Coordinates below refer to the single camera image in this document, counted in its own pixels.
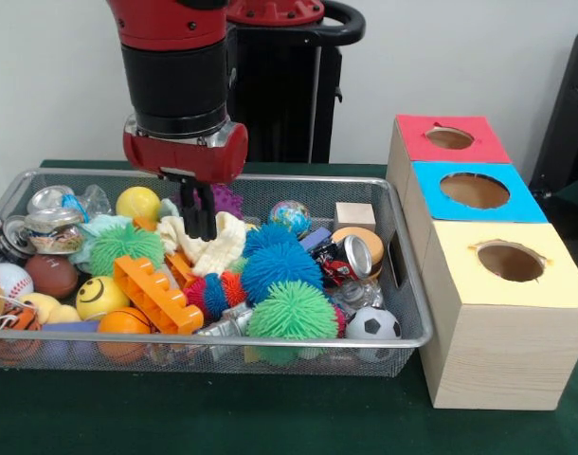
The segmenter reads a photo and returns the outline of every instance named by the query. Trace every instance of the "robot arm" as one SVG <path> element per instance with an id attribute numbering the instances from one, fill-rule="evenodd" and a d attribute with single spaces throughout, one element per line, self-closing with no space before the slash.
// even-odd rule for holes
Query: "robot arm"
<path id="1" fill-rule="evenodd" d="M 227 0 L 107 1 L 135 108 L 125 154 L 137 168 L 180 182 L 187 234 L 214 239 L 209 184 L 234 180 L 247 155 L 247 131 L 226 112 Z"/>

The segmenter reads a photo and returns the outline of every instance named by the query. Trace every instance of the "red box top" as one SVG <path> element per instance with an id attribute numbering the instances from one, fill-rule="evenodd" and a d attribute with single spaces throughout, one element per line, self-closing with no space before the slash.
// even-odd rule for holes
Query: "red box top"
<path id="1" fill-rule="evenodd" d="M 397 116 L 411 161 L 511 163 L 485 117 Z"/>

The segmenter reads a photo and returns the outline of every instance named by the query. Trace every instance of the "metal wire basket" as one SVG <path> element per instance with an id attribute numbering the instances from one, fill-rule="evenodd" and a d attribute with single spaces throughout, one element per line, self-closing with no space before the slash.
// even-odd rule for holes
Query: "metal wire basket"
<path id="1" fill-rule="evenodd" d="M 0 219 L 26 214 L 32 194 L 44 187 L 67 185 L 76 193 L 82 193 L 94 183 L 100 185 L 113 202 L 132 186 L 149 187 L 160 197 L 169 197 L 177 191 L 176 184 L 139 172 L 38 169 L 20 174 L 11 183 L 0 200 Z M 400 321 L 403 338 L 293 341 L 7 330 L 0 331 L 0 368 L 395 376 L 413 350 L 430 340 L 432 324 L 425 293 L 398 195 L 388 182 L 355 177 L 242 175 L 231 188 L 244 197 L 244 213 L 249 219 L 265 221 L 268 211 L 278 201 L 294 199 L 303 202 L 316 216 L 315 228 L 332 228 L 335 201 L 372 204 L 377 234 L 386 244 L 392 238 L 398 240 L 406 268 L 406 277 L 397 286 L 387 254 L 379 277 L 386 307 Z M 131 355 L 135 360 L 118 363 L 101 354 L 110 349 L 135 353 Z M 298 355 L 285 365 L 273 365 L 261 359 L 262 349 Z"/>

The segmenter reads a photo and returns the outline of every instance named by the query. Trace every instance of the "stacked wooden boxes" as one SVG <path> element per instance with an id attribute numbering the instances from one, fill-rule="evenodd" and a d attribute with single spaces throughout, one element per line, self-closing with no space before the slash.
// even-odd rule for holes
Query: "stacked wooden boxes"
<path id="1" fill-rule="evenodd" d="M 434 320 L 433 405 L 555 409 L 578 358 L 578 268 L 488 122 L 399 116 L 387 179 Z"/>

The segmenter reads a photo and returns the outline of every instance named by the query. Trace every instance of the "white cloth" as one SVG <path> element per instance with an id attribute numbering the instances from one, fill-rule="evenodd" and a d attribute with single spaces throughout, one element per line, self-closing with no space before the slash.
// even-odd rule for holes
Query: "white cloth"
<path id="1" fill-rule="evenodd" d="M 246 239 L 244 222 L 225 211 L 215 216 L 217 238 L 210 242 L 191 239 L 184 230 L 184 220 L 166 216 L 160 220 L 156 232 L 160 235 L 165 251 L 173 253 L 181 248 L 194 264 L 192 273 L 204 277 L 209 273 L 221 275 L 226 268 L 241 257 Z"/>

